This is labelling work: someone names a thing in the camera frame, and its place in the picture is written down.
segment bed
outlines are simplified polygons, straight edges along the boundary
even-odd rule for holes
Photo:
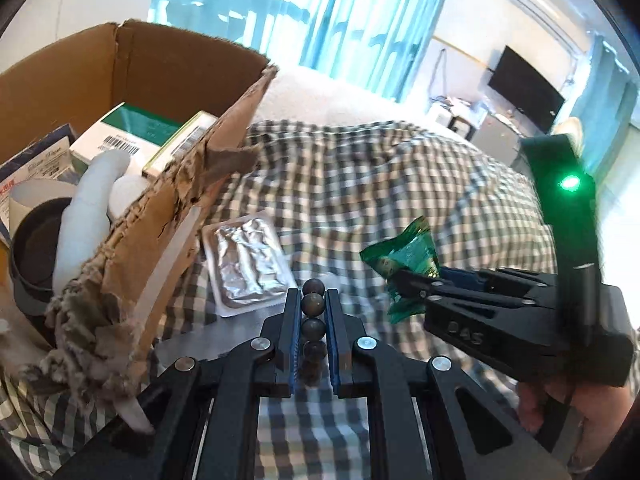
[[[552,272],[552,237],[526,178],[422,114],[308,69],[282,70],[255,119],[246,143],[261,147],[257,166],[229,179],[209,221],[265,210],[299,285],[333,274],[345,312],[359,316],[369,335],[410,357],[450,356],[514,414],[510,378],[425,333],[421,316],[389,324],[384,282],[358,254],[425,215],[446,266]],[[206,313],[211,301],[200,254],[175,290],[158,339],[215,322]],[[41,478],[113,416],[95,406],[81,413],[67,394],[34,398],[7,376],[2,386],[2,428]],[[255,477],[368,478],[366,401],[333,397],[326,369],[317,388],[263,399]]]

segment barcode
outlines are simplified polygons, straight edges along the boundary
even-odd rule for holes
[[[179,144],[174,148],[174,150],[171,152],[171,156],[173,158],[182,157],[185,153],[187,153],[191,149],[191,147],[196,142],[198,142],[202,138],[202,136],[206,133],[207,130],[208,128],[205,128],[203,126],[198,126],[195,130],[191,132],[189,137],[184,139],[181,144]]]
[[[53,176],[60,171],[60,164],[54,164],[52,168],[48,168],[42,173],[44,178],[53,178]]]
[[[139,152],[140,148],[123,140],[119,137],[114,136],[106,136],[102,141],[102,146],[100,147],[102,150],[108,148],[116,148],[117,150],[122,150],[123,152],[129,153],[129,155],[135,155]]]

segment human hand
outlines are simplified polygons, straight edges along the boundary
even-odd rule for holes
[[[518,383],[516,390],[520,397],[520,423],[525,430],[537,433],[543,423],[546,396],[565,402],[570,386],[566,380],[558,379],[544,385]],[[571,405],[584,417],[582,437],[572,458],[572,466],[582,469],[595,464],[605,452],[631,409],[633,398],[628,386],[580,384]]]

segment green and white box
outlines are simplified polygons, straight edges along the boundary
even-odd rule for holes
[[[216,116],[206,112],[198,112],[174,133],[164,146],[153,156],[143,168],[146,177],[158,177],[166,165],[184,156],[198,142],[207,130],[218,120]]]
[[[127,174],[140,175],[179,129],[178,123],[121,103],[71,145],[74,167],[84,173],[94,156],[106,150],[122,150],[131,156]]]

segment dark round bead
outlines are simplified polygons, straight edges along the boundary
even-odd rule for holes
[[[314,373],[319,374],[322,372],[322,363],[315,363],[313,361],[302,361],[300,368],[298,369],[298,373]]]
[[[320,341],[324,337],[324,322],[317,317],[308,317],[302,322],[300,331],[309,341]]]
[[[302,312],[309,317],[318,317],[324,312],[324,298],[317,292],[310,292],[301,302]]]
[[[298,377],[305,386],[315,388],[322,378],[322,370],[319,367],[306,368],[298,372]]]
[[[302,349],[306,360],[319,363],[326,357],[326,345],[322,341],[307,341]]]
[[[305,284],[302,286],[302,294],[306,296],[312,292],[320,294],[320,296],[324,296],[324,283],[317,278],[306,280]]]

